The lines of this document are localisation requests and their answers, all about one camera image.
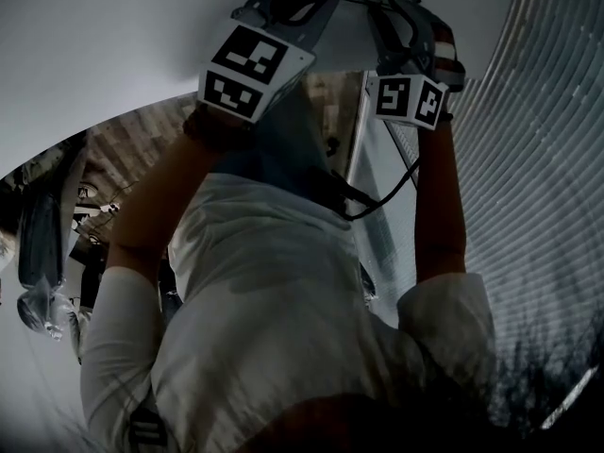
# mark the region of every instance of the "ceiling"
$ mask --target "ceiling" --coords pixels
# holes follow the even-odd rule
[[[204,41],[244,1],[0,0],[0,176],[83,129],[193,92]],[[423,1],[481,77],[511,0]],[[340,4],[318,70],[375,65],[363,13]]]

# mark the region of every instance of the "ribbed metal panel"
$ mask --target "ribbed metal panel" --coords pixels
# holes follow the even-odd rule
[[[485,77],[450,104],[499,358],[569,382],[604,318],[603,36],[604,0],[514,0]],[[416,131],[395,130],[415,159]]]

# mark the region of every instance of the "cable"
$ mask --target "cable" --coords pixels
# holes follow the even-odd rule
[[[415,170],[417,169],[418,166],[419,166],[419,158],[415,160],[415,162],[411,165],[411,168],[409,168],[409,170],[407,170],[407,173],[405,173],[405,175],[403,175],[403,177],[400,179],[398,184],[393,188],[393,190],[391,192],[389,192],[383,199],[379,200],[376,205],[374,205],[373,207],[368,207],[366,210],[363,210],[361,213],[354,215],[354,216],[350,216],[350,215],[344,213],[343,217],[346,220],[348,220],[349,222],[352,222],[354,220],[359,220],[360,218],[364,218],[368,214],[373,213],[378,208],[383,207],[386,203],[388,203],[391,199],[393,199],[394,196],[398,193],[398,191],[403,187],[403,185],[405,183],[407,183],[407,181],[409,181],[409,178],[411,178],[413,173],[415,173]]]
[[[396,137],[394,136],[394,134],[389,126],[386,126],[386,128],[388,129],[388,132],[390,133],[390,137],[393,139],[394,146],[396,147],[396,150],[398,151],[398,155],[403,160],[403,163],[405,164],[405,166],[407,166],[407,160],[403,156],[402,150],[398,147],[398,142],[396,141]],[[413,173],[415,173],[415,170],[417,169],[418,166],[419,166],[419,158],[416,159],[415,162],[407,169],[407,173],[405,173],[405,175],[403,175],[403,177],[400,179],[398,184],[393,188],[393,190],[391,192],[389,192],[383,199],[379,200],[375,205],[373,205],[371,207],[367,207],[365,210],[363,210],[361,213],[359,213],[357,215],[350,216],[349,214],[342,213],[343,218],[349,222],[353,222],[355,220],[359,220],[360,218],[364,218],[368,214],[373,213],[378,208],[383,207],[386,203],[388,203],[391,199],[393,199],[394,196],[398,193],[398,191],[405,185],[405,183],[407,183],[407,181],[409,181],[409,179],[413,176]]]
[[[133,187],[135,184],[137,184],[137,183],[138,183],[138,181],[134,181],[134,182],[130,183],[129,185],[124,186],[124,188],[120,188],[120,189],[119,189],[117,192],[115,192],[115,194],[114,194],[114,195],[113,195],[113,196],[112,196],[112,197],[109,199],[109,202],[111,203],[111,202],[112,202],[112,201],[113,201],[115,198],[117,198],[117,197],[118,197],[118,195],[119,195],[121,192],[123,192],[123,191],[127,190],[128,188],[132,188],[132,187]]]
[[[386,126],[386,129],[390,133],[390,137],[393,139],[394,146],[396,147],[396,150],[398,151],[398,155],[405,163],[405,167],[407,169],[411,168],[413,163],[411,162],[411,159],[407,155],[407,152],[403,149],[403,145],[401,144],[400,140],[395,136],[392,124],[389,123],[388,121],[384,121],[384,125]],[[415,176],[411,176],[411,181],[413,183],[413,186],[415,187],[415,190],[417,190],[417,181],[415,179]]]
[[[120,188],[120,189],[119,189],[117,192],[115,192],[115,193],[113,194],[113,196],[112,196],[112,197],[109,199],[109,202],[110,202],[110,203],[112,203],[112,202],[113,202],[113,200],[114,200],[115,198],[117,198],[117,197],[120,195],[120,193],[121,193],[121,192],[123,192],[123,191],[127,190],[128,188],[132,188],[132,187],[133,187],[135,184],[137,184],[137,183],[138,183],[138,181],[134,181],[134,182],[130,183],[129,185],[124,186],[124,188]],[[93,228],[92,228],[92,229],[91,229],[91,230],[88,232],[88,237],[89,237],[89,239],[90,239],[90,237],[91,237],[91,235],[92,235],[92,233],[93,233],[94,231],[96,231],[98,228],[102,228],[102,227],[104,227],[104,226],[105,226],[105,225],[107,225],[107,224],[108,224],[108,223],[109,223],[111,220],[113,220],[113,218],[115,218],[115,213],[113,213],[113,211],[110,211],[109,213],[111,213],[111,216],[110,216],[110,218],[109,218],[108,220],[106,220],[105,222],[103,222],[103,223],[102,223],[102,224],[100,224],[100,225],[97,225],[97,226],[93,227]]]

